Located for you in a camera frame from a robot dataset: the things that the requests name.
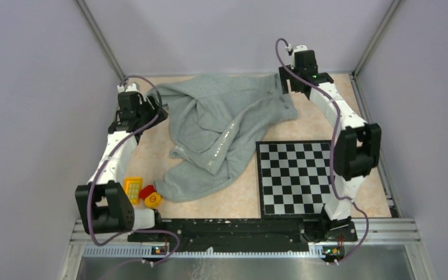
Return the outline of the grey zip-up jacket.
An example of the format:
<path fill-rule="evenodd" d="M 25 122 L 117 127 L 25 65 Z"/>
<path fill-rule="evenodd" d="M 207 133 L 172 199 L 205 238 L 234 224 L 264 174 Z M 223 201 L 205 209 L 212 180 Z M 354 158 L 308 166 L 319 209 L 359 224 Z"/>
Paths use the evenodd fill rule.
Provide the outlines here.
<path fill-rule="evenodd" d="M 199 75 L 158 84 L 169 111 L 172 158 L 181 162 L 155 181 L 171 202 L 207 197 L 230 186 L 245 171 L 275 124 L 295 120 L 298 112 L 282 91 L 278 74 Z"/>

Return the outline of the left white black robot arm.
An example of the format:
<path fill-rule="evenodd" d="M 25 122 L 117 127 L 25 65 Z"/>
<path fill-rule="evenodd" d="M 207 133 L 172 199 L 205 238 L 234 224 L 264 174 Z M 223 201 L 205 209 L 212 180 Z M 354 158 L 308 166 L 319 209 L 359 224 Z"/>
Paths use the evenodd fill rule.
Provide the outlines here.
<path fill-rule="evenodd" d="M 75 199 L 88 234 L 132 230 L 140 217 L 123 185 L 127 164 L 141 135 L 167 118 L 158 92 L 118 95 L 119 109 L 108 127 L 107 145 L 94 175 L 77 186 Z"/>

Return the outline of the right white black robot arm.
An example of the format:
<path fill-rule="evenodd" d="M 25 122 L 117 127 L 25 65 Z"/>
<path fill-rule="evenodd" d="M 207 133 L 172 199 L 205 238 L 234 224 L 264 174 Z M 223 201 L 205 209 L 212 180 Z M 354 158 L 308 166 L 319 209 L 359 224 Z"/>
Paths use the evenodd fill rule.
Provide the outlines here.
<path fill-rule="evenodd" d="M 311 242 L 337 241 L 355 232 L 351 208 L 355 197 L 380 158 L 382 129 L 360 117 L 337 90 L 333 78 L 319 72 L 315 52 L 305 45 L 288 44 L 292 63 L 279 67 L 283 93 L 303 93 L 332 125 L 329 177 L 332 196 L 322 208 L 318 222 L 304 230 Z"/>

